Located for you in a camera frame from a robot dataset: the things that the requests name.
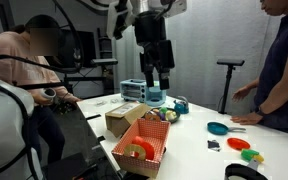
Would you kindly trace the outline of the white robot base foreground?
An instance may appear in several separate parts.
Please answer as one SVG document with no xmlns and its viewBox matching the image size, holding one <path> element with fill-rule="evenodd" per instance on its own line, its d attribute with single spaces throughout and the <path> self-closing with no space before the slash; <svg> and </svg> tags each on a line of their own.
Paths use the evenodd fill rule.
<svg viewBox="0 0 288 180">
<path fill-rule="evenodd" d="M 0 55 L 0 59 L 12 56 Z M 0 180 L 44 180 L 29 140 L 33 110 L 30 93 L 0 80 Z"/>
</svg>

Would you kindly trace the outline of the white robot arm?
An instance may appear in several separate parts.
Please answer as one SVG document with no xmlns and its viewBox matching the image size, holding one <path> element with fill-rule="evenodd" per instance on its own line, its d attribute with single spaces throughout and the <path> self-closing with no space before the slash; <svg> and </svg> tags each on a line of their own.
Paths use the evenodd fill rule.
<svg viewBox="0 0 288 180">
<path fill-rule="evenodd" d="M 134 27 L 141 72 L 148 87 L 154 86 L 157 70 L 161 90 L 170 88 L 170 70 L 175 67 L 172 43 L 167 39 L 165 19 L 184 13 L 187 0 L 77 0 L 91 11 L 107 17 L 106 34 L 119 40 Z"/>
</svg>

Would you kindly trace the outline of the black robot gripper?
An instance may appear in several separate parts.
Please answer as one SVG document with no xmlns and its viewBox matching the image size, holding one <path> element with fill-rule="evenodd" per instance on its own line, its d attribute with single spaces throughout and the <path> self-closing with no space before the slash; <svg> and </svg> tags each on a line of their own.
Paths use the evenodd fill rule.
<svg viewBox="0 0 288 180">
<path fill-rule="evenodd" d="M 172 43 L 166 37 L 165 19 L 158 13 L 147 11 L 135 18 L 135 37 L 140 54 L 141 71 L 148 87 L 154 86 L 153 69 L 159 72 L 160 89 L 169 88 L 169 71 L 175 67 Z"/>
</svg>

